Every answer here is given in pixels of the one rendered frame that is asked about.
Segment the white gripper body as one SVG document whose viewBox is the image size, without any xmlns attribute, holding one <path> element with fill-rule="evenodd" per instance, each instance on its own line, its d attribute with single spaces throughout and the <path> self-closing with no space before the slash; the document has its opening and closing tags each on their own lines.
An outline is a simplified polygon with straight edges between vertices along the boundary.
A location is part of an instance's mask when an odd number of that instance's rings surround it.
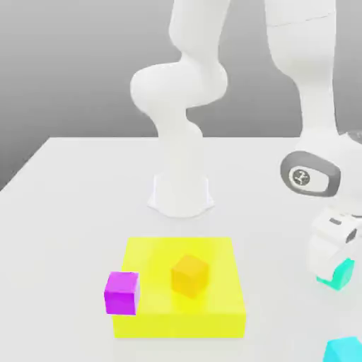
<svg viewBox="0 0 362 362">
<path fill-rule="evenodd" d="M 346 259 L 343 252 L 332 242 L 313 234 L 308 243 L 310 271 L 324 280 L 332 280 L 335 269 Z"/>
</svg>

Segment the small orange cube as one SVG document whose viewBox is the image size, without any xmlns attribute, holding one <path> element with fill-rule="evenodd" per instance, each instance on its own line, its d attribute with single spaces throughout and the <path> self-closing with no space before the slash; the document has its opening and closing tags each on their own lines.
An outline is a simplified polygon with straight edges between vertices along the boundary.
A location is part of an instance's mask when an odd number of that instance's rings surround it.
<svg viewBox="0 0 362 362">
<path fill-rule="evenodd" d="M 170 271 L 172 290 L 196 298 L 209 282 L 209 263 L 193 255 L 184 255 Z"/>
</svg>

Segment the small magenta cube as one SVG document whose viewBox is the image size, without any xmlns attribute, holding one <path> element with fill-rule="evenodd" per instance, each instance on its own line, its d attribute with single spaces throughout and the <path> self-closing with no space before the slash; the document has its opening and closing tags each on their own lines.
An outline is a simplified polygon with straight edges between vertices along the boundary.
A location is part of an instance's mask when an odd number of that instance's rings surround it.
<svg viewBox="0 0 362 362">
<path fill-rule="evenodd" d="M 139 273 L 112 271 L 105 286 L 104 299 L 108 315 L 135 315 L 140 299 Z"/>
</svg>

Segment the small cyan cube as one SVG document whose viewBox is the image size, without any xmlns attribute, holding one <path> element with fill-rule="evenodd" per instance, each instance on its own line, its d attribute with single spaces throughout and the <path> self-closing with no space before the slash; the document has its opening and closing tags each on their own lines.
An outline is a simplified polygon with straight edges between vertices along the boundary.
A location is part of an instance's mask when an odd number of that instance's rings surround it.
<svg viewBox="0 0 362 362">
<path fill-rule="evenodd" d="M 362 343 L 357 337 L 330 340 L 322 362 L 362 362 Z"/>
</svg>

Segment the large yellow box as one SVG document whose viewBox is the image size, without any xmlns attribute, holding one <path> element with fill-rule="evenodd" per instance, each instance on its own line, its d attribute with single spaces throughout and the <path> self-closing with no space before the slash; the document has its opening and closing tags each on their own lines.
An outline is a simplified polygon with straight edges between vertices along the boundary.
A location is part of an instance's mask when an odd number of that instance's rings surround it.
<svg viewBox="0 0 362 362">
<path fill-rule="evenodd" d="M 209 266 L 195 298 L 173 290 L 171 269 L 186 256 Z M 122 271 L 140 276 L 135 315 L 112 316 L 117 338 L 241 338 L 246 311 L 230 238 L 129 238 Z"/>
</svg>

